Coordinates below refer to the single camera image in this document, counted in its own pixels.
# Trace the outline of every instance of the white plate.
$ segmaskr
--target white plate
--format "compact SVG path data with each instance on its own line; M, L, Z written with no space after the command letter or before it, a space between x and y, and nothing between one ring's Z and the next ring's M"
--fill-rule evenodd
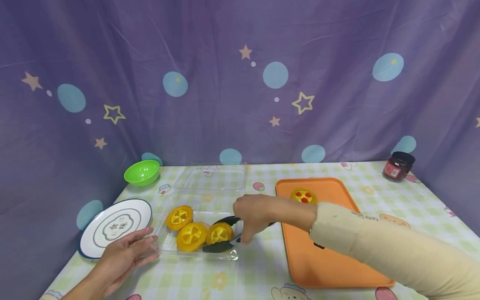
M78 252L88 259L100 259L111 242L146 228L151 220L152 207L145 200L115 203L90 221L80 237Z

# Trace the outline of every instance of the blue circle print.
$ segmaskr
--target blue circle print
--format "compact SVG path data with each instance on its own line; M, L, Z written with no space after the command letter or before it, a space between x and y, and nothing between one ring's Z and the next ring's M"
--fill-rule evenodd
M320 145L310 145L303 149L301 159L304 163L319 163L325 158L325 149Z
M142 160L156 160L160 166L163 166L163 161L158 156L150 152L143 153Z
M188 82L182 74L168 72L163 76L163 87L170 96L180 97L187 92Z
M220 162L222 165L239 165L241 163L241 154L235 149L225 149L220 153Z
M395 148L393 148L390 154L393 152L401 151L405 153L410 153L417 147L417 141L413 136L406 135L400 139L400 141L396 144Z
M75 85L59 85L57 88L57 96L63 108L69 112L80 112L85 108L85 95Z
M403 57L397 53L387 53L377 59L373 66L373 77L378 81L395 79L403 70Z
M103 204L99 200L93 200L85 204L84 207L78 212L77 215L77 227L80 230L85 229L88 222L90 222L99 212L103 210Z
M264 70L264 82L270 88L281 88L288 80L287 67L278 61L269 63Z

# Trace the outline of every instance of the table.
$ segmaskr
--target table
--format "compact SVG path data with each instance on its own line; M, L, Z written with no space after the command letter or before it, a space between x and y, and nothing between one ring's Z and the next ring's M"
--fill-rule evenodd
M385 180L385 162L250 165L245 193L275 195L280 179L334 177L346 185L362 213L380 218L396 217L406 226L435 236L480 259L480 239L413 175L402 183ZM162 167L161 178L147 188L128 186L117 201L138 197L153 211L173 189L185 167ZM275 299L290 291L297 300L382 300L375 289L308 289L292 282L285 255L282 229L275 224L255 236L248 247L240 247L235 262L162 260L137 270L112 295L115 300L233 300ZM55 300L72 289L94 266L75 253L41 300ZM400 299L425 299L400 284L390 288Z

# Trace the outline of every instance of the plate rim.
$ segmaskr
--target plate rim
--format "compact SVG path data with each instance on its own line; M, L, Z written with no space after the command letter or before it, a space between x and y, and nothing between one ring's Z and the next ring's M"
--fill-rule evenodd
M107 207L106 209L104 209L104 210L102 210L101 212L99 212L98 214L96 214L95 217L93 217L93 218L87 223L87 225L85 226L85 228L82 230L81 235L80 235L80 238L78 239L78 243L77 243L77 251L78 251L78 253L80 254L80 256L82 256L82 257L84 257L84 258L86 258L86 259L90 259L90 260L99 260L99 259L101 258L101 256L100 256L100 257L91 257L91 256L88 256L88 255L86 255L86 254L82 251L81 241L82 241L82 237L84 236L85 230L88 228L88 226L90 226L90 223L92 223L99 214L103 213L104 211L106 211L107 209L109 209L109 208L111 208L111 207L114 207L114 206L117 205L117 204L120 204L120 203L125 202L125 201L128 201L128 200L141 200L141 201L143 201L143 202L145 202L145 203L148 204L148 206L150 207L150 220L148 221L147 227L150 225L150 223L152 222L152 218L153 218L153 210L152 210L151 204L150 204L147 200L140 199L140 198L129 198L129 199L125 199L125 200L122 200L122 201L118 201L117 203L112 204L111 206Z

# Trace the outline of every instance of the jar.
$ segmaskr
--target jar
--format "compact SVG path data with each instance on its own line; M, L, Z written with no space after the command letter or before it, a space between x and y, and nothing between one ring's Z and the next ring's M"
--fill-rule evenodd
M393 182L401 182L412 169L415 158L405 152L393 152L385 165L383 176Z

